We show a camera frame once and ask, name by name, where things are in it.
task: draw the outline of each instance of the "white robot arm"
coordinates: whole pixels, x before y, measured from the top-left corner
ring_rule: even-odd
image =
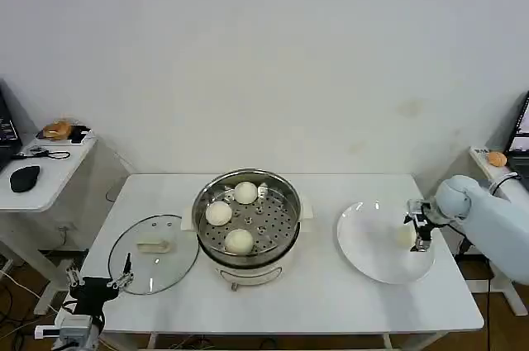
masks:
[[[408,202],[417,239],[412,251],[425,251],[431,230],[452,221],[492,263],[513,281],[529,284],[529,212],[483,190],[472,178],[456,175],[441,183],[429,200]]]

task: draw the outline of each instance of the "white plate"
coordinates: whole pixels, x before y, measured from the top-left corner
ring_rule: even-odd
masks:
[[[433,245],[427,252],[410,252],[398,242],[405,215],[402,206],[380,201],[350,206],[336,227],[342,252],[362,273],[377,281],[403,284],[421,279],[434,263]]]

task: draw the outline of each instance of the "glass lid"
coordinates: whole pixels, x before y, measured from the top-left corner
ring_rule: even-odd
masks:
[[[125,231],[108,258],[111,278],[122,275],[126,256],[130,253],[134,280],[126,289],[127,293],[149,295],[180,281],[198,254],[197,235],[181,231],[181,220],[175,215],[156,215]]]

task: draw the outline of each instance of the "wall outlet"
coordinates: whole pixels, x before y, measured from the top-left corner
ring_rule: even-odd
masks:
[[[55,229],[58,231],[74,231],[77,230],[77,227],[71,221],[62,221],[55,224]]]

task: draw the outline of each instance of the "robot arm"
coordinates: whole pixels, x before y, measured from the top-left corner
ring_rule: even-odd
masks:
[[[57,338],[53,350],[94,351],[98,348],[99,335],[105,325],[102,307],[114,300],[132,282],[131,254],[127,255],[123,274],[116,280],[100,277],[80,277],[76,268],[66,270],[69,294],[74,300],[67,301],[63,308],[70,314],[60,326],[38,325],[35,339]],[[75,305],[73,310],[68,306]]]
[[[456,175],[441,183],[430,200],[408,202],[405,223],[413,221],[412,251],[426,251],[431,230],[452,221],[509,278],[529,284],[529,212],[483,190],[472,178]]]

